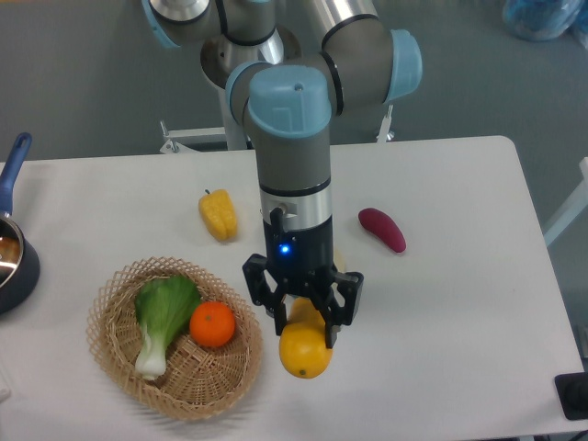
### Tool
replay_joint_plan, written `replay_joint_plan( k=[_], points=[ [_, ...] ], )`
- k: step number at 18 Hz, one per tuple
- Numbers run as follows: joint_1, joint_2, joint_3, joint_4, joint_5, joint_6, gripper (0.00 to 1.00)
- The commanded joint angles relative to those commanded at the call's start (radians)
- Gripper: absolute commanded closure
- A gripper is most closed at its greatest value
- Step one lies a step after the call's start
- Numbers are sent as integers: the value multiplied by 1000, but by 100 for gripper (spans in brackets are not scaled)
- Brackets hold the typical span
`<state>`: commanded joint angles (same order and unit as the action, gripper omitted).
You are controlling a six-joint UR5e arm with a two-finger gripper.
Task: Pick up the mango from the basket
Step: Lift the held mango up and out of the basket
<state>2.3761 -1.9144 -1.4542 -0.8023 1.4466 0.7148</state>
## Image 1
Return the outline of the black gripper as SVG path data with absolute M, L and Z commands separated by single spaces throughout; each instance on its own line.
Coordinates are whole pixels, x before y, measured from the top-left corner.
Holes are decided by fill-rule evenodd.
M 285 294 L 302 297 L 303 285 L 308 283 L 316 291 L 314 306 L 324 320 L 325 345 L 333 349 L 340 328 L 351 325 L 356 317 L 364 284 L 362 273 L 334 270 L 333 220 L 288 231 L 286 213 L 277 207 L 264 223 L 264 235 L 266 258 L 252 254 L 243 264 L 252 303 L 265 308 L 280 336 L 288 322 Z M 265 271 L 277 282 L 274 290 Z

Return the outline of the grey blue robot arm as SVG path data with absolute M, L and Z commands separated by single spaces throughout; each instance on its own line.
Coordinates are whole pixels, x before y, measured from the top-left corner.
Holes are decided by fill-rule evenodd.
M 167 47 L 224 41 L 249 49 L 230 62 L 218 51 L 226 113 L 253 145 L 266 242 L 243 264 L 252 301 L 287 323 L 286 296 L 310 300 L 324 342 L 356 315 L 363 285 L 334 261 L 329 126 L 347 110 L 389 104 L 420 84 L 423 62 L 414 36 L 387 29 L 369 1 L 309 1 L 321 49 L 290 59 L 279 46 L 272 1 L 147 1 L 145 16 Z

